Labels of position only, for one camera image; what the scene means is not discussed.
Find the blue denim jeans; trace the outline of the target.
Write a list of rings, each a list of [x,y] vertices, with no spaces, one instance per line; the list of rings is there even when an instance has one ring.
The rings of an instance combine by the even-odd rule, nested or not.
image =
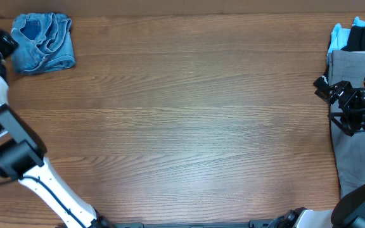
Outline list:
[[[61,13],[17,16],[11,36],[18,43],[12,54],[14,71],[35,75],[72,68],[76,64],[70,36],[72,20]]]

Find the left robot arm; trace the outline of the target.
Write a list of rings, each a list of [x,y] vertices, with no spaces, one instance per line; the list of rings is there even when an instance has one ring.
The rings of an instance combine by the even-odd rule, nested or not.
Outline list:
[[[0,176],[5,184],[19,182],[33,191],[65,227],[112,227],[58,175],[41,138],[9,106],[4,61],[17,48],[9,33],[0,30]]]

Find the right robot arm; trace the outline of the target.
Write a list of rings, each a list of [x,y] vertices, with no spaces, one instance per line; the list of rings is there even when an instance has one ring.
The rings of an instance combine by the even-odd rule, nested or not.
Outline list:
[[[365,78],[363,87],[354,88],[349,81],[333,85],[323,79],[314,82],[315,94],[339,112],[328,118],[347,136],[365,133]],[[343,197],[333,210],[313,211],[304,207],[288,210],[263,227],[365,227],[365,184]]]

